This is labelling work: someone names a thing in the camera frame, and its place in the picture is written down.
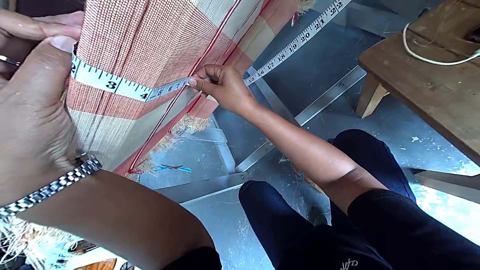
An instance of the fringe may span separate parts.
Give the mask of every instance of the fringe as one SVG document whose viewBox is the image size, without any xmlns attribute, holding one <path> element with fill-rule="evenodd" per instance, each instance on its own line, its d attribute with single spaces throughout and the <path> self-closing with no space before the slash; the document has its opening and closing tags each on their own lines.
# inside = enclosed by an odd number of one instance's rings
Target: fringe
<svg viewBox="0 0 480 270">
<path fill-rule="evenodd" d="M 154 165 L 150 163 L 153 159 L 153 155 L 162 151 L 170 151 L 175 150 L 175 144 L 179 141 L 180 135 L 182 134 L 190 134 L 193 135 L 201 130 L 204 130 L 208 127 L 209 120 L 194 117 L 191 114 L 185 114 L 180 121 L 176 125 L 174 125 L 170 132 L 165 135 L 153 148 L 150 150 L 145 158 L 140 162 L 140 164 L 136 167 L 137 171 L 142 174 L 147 172 L 152 175 L 156 175 L 153 172 Z M 125 177 L 132 179 L 135 181 L 135 176 L 126 175 Z"/>
<path fill-rule="evenodd" d="M 311 9 L 316 3 L 316 0 L 297 0 L 297 3 L 297 12 L 301 15 L 304 14 L 307 10 Z"/>
<path fill-rule="evenodd" d="M 0 258 L 0 265 L 25 253 L 29 263 L 36 270 L 43 270 L 46 265 L 54 266 L 57 260 L 71 256 L 65 244 L 80 240 L 62 230 L 24 221 L 15 216 L 0 219 L 0 243 L 5 253 Z"/>
</svg>

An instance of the scissors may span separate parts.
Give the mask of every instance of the scissors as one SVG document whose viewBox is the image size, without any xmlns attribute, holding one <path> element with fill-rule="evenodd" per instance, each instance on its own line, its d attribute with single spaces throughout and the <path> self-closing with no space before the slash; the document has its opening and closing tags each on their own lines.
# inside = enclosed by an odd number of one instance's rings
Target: scissors
<svg viewBox="0 0 480 270">
<path fill-rule="evenodd" d="M 155 167 L 154 169 L 156 170 L 153 170 L 154 172 L 156 171 L 162 171 L 162 170 L 168 170 L 168 169 L 171 169 L 171 170 L 180 170 L 180 171 L 184 171 L 184 172 L 192 172 L 192 170 L 188 167 L 184 167 L 183 165 L 180 165 L 180 166 L 169 166 L 169 165 L 165 165 L 165 164 L 162 164 L 162 166 L 157 166 Z"/>
</svg>

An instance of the white cable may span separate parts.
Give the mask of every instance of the white cable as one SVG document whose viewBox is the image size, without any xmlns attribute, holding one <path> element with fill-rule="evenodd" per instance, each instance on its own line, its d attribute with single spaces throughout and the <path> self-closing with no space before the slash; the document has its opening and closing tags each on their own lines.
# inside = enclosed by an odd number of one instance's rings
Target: white cable
<svg viewBox="0 0 480 270">
<path fill-rule="evenodd" d="M 462 61 L 457 61 L 457 62 L 438 62 L 438 61 L 434 61 L 432 59 L 428 59 L 428 58 L 425 58 L 425 57 L 421 57 L 420 55 L 412 52 L 412 50 L 410 50 L 410 48 L 408 47 L 407 45 L 407 28 L 408 26 L 410 25 L 410 23 L 408 23 L 405 28 L 403 29 L 403 46 L 405 47 L 405 49 L 407 50 L 407 52 L 417 58 L 417 59 L 420 59 L 422 61 L 425 61 L 427 63 L 430 63 L 430 64 L 435 64 L 435 65 L 441 65 L 441 66 L 453 66 L 453 65 L 458 65 L 458 64 L 462 64 L 462 63 L 465 63 L 465 62 L 468 62 L 474 58 L 477 58 L 480 56 L 480 49 L 476 50 L 475 53 L 468 57 L 467 59 L 464 59 Z"/>
</svg>

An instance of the wooden table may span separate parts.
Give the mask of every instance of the wooden table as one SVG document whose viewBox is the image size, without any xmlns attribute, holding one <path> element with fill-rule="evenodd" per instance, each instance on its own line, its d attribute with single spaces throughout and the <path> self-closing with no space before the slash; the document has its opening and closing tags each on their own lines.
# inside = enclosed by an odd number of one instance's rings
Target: wooden table
<svg viewBox="0 0 480 270">
<path fill-rule="evenodd" d="M 447 0 L 410 25 L 408 45 L 433 60 L 462 60 L 480 48 L 464 39 L 479 25 L 480 0 Z M 480 165 L 480 58 L 455 66 L 429 64 L 411 57 L 398 33 L 367 50 L 359 62 L 367 77 L 358 115 L 368 116 L 391 93 Z"/>
</svg>

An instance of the metal watch strap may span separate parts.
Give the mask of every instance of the metal watch strap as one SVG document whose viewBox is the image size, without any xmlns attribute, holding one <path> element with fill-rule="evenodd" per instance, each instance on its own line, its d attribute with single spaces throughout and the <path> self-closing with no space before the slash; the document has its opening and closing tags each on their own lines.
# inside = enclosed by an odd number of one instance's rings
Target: metal watch strap
<svg viewBox="0 0 480 270">
<path fill-rule="evenodd" d="M 0 208 L 0 218 L 12 216 L 19 212 L 25 211 L 30 207 L 40 203 L 41 201 L 51 197 L 60 190 L 70 186 L 71 184 L 85 178 L 94 172 L 100 170 L 102 165 L 91 154 L 82 154 L 79 158 L 82 162 L 80 166 L 59 177 L 57 180 L 40 188 L 34 193 L 19 199 L 18 201 Z"/>
</svg>

